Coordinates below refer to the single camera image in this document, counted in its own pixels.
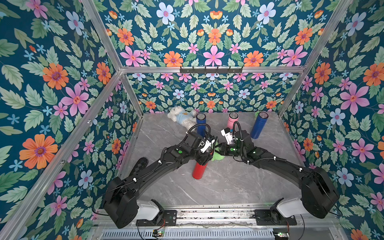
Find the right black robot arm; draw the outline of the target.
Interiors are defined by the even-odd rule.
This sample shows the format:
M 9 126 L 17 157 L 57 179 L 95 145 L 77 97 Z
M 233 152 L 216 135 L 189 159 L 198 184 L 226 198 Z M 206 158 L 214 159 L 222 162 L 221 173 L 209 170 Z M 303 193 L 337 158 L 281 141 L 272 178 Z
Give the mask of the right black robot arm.
M 301 197 L 281 198 L 270 207 L 275 220 L 302 214 L 323 219 L 339 201 L 340 194 L 325 170 L 299 166 L 255 146 L 250 134 L 242 130 L 238 122 L 234 122 L 232 128 L 221 130 L 221 134 L 226 141 L 217 145 L 216 153 L 237 157 L 241 163 L 272 172 L 301 190 Z

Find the green microfiber cloth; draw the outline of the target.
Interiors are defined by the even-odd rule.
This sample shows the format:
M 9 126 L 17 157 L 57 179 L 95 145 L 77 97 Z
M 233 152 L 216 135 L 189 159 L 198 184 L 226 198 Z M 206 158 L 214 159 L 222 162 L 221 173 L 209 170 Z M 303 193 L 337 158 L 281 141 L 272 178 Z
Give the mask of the green microfiber cloth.
M 212 159 L 211 161 L 220 161 L 225 158 L 225 156 L 220 155 L 217 151 L 220 149 L 218 145 L 215 146 L 215 150 L 212 153 Z

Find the red thermos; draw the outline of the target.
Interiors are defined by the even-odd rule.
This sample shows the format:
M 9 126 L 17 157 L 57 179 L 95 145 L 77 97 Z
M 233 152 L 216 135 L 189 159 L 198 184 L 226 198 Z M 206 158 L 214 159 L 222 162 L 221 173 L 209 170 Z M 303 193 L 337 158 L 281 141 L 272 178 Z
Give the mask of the red thermos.
M 200 165 L 199 163 L 196 163 L 194 171 L 192 173 L 193 178 L 196 180 L 200 180 L 203 177 L 206 168 L 207 168 L 207 164 Z

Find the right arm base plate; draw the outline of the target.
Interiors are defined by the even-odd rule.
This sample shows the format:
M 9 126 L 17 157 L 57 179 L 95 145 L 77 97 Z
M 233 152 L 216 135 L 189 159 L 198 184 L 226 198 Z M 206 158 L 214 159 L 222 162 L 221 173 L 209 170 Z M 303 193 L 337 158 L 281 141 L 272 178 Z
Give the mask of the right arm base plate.
M 258 226 L 296 226 L 295 217 L 283 217 L 277 211 L 271 210 L 254 210 L 254 217 Z

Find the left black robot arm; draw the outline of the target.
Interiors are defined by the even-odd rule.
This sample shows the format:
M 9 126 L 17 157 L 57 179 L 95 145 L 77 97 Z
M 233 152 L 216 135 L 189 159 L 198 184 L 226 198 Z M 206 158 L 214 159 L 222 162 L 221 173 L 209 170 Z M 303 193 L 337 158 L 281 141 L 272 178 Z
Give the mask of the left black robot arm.
M 208 124 L 192 126 L 179 144 L 164 148 L 156 162 L 129 177 L 116 177 L 109 182 L 101 207 L 119 229 L 137 219 L 155 219 L 159 222 L 162 211 L 160 204 L 151 200 L 148 204 L 153 205 L 155 209 L 146 211 L 143 209 L 145 204 L 140 205 L 138 199 L 157 180 L 176 171 L 190 160 L 195 160 L 202 166 L 206 165 L 213 158 L 216 141 L 217 138 L 211 135 L 211 127 Z

